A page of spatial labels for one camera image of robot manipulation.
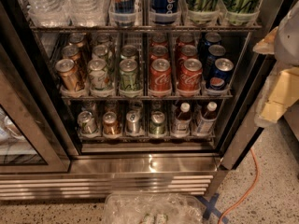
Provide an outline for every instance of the orange cord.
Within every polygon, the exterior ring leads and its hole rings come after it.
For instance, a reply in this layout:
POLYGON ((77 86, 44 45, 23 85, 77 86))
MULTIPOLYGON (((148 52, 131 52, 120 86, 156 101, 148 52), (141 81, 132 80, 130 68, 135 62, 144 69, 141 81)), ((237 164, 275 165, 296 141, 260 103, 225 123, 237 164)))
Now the orange cord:
POLYGON ((250 194, 250 192, 254 189, 254 187, 256 186, 257 182, 258 182, 258 179, 259 179, 259 175, 260 175, 260 169, 259 169, 259 165, 258 165, 258 161, 256 159, 256 156, 255 156, 255 153, 254 151, 252 150, 252 148, 250 149, 250 152, 251 152, 251 155, 254 159, 254 163, 255 163, 255 169, 256 169, 256 176, 255 176, 255 179, 254 179, 254 182, 253 184, 251 185, 251 187, 247 190, 247 192, 245 192, 245 194, 240 198, 240 200, 235 203, 234 205, 232 205, 230 208, 228 208, 224 213, 222 213, 219 221, 218 221, 218 224, 221 224, 222 223, 222 219, 228 214, 230 213, 232 210, 234 210, 236 207, 238 207, 250 194))

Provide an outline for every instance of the refrigerator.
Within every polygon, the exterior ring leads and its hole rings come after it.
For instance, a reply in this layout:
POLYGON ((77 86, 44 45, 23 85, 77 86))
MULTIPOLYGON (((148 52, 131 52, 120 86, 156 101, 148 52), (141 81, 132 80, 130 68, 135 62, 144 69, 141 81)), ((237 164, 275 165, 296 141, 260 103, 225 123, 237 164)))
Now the refrigerator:
POLYGON ((255 99, 270 73, 275 58, 253 53, 253 46, 287 14, 297 0, 261 0, 259 16, 249 25, 221 23, 217 17, 207 26, 186 22, 182 16, 171 25, 150 19, 150 0, 138 0, 135 25, 120 27, 113 11, 96 26, 68 23, 38 26, 28 15, 26 0, 1 0, 0 4, 0 199, 102 198, 114 192, 175 192, 211 196, 229 172, 242 162, 263 131, 254 123, 255 99), (156 33, 168 37, 170 63, 176 62, 175 42, 191 33, 200 37, 221 35, 226 57, 234 64, 228 89, 221 95, 206 93, 205 86, 192 97, 178 92, 175 73, 169 95, 156 97, 149 90, 150 40, 156 33), (115 76, 109 95, 65 95, 55 64, 71 34, 110 34, 115 46, 115 76), (140 91, 128 96, 121 90, 121 48, 138 51, 140 91), (103 130, 105 103, 118 101, 121 135, 106 136, 103 130), (131 102, 142 102, 141 132, 127 130, 126 113, 131 102), (166 131, 150 135, 150 107, 163 101, 166 131), (214 101, 218 105, 213 132, 206 136, 171 134, 172 105, 214 101), (82 135, 78 115, 88 102, 96 103, 98 134, 82 135))

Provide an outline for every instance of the clear plastic bag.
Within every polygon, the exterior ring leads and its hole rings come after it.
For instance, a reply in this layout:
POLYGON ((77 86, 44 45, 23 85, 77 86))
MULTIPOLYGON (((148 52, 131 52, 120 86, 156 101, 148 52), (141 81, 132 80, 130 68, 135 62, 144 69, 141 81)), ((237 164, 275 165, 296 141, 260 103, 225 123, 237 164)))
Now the clear plastic bag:
POLYGON ((140 224, 145 216, 166 215, 171 224, 200 224, 200 204, 179 194, 111 194, 106 199, 105 224, 140 224))

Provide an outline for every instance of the white bottle cap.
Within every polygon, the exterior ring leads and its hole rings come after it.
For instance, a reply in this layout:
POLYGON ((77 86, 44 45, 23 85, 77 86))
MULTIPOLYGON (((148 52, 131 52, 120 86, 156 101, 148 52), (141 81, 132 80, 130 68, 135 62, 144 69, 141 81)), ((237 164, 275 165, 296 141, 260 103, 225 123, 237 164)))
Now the white bottle cap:
POLYGON ((183 103, 180 106, 180 110, 183 112, 188 112, 190 110, 190 105, 188 103, 183 103))
POLYGON ((215 111, 216 108, 217 108, 217 104, 216 104, 215 102, 210 102, 210 103, 208 103, 208 105, 207 105, 207 109, 208 109, 209 111, 215 111))

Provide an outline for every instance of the floor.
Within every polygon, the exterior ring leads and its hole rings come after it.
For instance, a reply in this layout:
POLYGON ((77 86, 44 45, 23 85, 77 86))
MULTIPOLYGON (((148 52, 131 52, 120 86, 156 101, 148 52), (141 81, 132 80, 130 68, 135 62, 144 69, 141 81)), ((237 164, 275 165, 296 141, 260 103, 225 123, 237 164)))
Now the floor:
MULTIPOLYGON (((299 142, 285 120, 265 129, 254 145, 261 175, 249 197, 223 223, 299 223, 299 142)), ((250 153, 210 200, 199 198, 204 224, 218 223, 255 177, 250 153)), ((0 223, 101 223, 104 200, 0 202, 0 223)))

